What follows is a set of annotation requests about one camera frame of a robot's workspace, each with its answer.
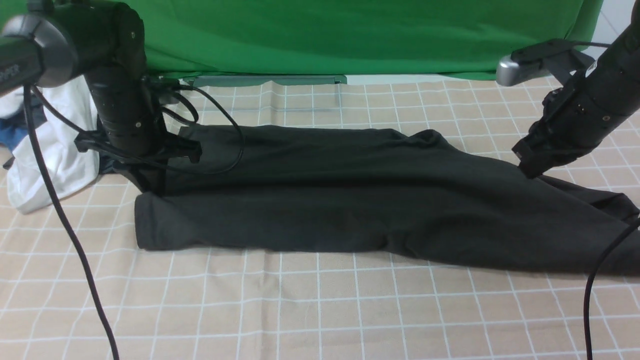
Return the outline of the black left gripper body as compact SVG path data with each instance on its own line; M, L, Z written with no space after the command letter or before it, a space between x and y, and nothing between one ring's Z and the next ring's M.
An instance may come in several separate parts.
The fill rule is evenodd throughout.
M162 194L166 189L169 160L186 158L196 164L202 147L167 132L165 128L117 127L78 134L75 145L80 152L93 150L114 160L115 173L122 175L142 192Z

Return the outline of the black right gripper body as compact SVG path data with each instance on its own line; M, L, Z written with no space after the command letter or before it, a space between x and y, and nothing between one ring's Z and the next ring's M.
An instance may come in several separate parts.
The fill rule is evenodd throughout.
M547 120L541 118L514 144L512 152L519 160L521 173L528 179L535 179L554 167L566 166L585 157L594 149L594 146L578 146L557 137L549 130Z

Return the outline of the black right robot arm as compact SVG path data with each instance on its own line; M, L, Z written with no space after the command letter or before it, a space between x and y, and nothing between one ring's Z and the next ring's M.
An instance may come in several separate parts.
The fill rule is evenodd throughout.
M576 50L578 41L550 39L515 50L509 85L549 73L560 88L542 100L542 116L512 148L532 179L591 153L639 109L639 3L630 24L598 59Z

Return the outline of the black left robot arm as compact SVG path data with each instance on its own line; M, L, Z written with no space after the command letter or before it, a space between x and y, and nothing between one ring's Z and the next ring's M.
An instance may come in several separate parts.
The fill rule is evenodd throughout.
M107 0L29 0L27 9L1 32L3 93L84 76L102 128L80 130L76 148L114 158L115 172L143 193L164 193L170 159L201 159L198 141L167 130L161 98L179 83L148 78L144 23L134 9Z

